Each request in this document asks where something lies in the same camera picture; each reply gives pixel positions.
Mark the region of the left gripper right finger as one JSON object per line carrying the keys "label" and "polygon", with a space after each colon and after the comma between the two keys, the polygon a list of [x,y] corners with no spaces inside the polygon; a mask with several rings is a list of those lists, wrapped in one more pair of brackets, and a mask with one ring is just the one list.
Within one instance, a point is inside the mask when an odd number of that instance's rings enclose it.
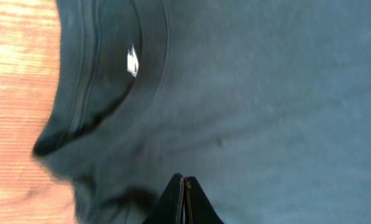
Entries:
{"label": "left gripper right finger", "polygon": [[185,223],[224,224],[195,177],[185,179]]}

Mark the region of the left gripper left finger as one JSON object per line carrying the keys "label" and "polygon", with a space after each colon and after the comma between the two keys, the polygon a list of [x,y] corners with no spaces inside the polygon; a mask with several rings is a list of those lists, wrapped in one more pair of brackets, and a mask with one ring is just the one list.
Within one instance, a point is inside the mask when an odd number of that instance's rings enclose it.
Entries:
{"label": "left gripper left finger", "polygon": [[161,194],[155,210],[142,224],[182,224],[184,180],[185,178],[182,174],[172,176]]}

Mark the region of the black Nike t-shirt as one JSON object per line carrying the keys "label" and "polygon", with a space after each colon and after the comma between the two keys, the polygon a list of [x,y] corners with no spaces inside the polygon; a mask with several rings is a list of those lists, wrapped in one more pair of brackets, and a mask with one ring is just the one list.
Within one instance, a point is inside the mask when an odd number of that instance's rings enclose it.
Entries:
{"label": "black Nike t-shirt", "polygon": [[58,1],[33,155],[80,223],[140,223],[173,174],[224,223],[371,223],[371,1]]}

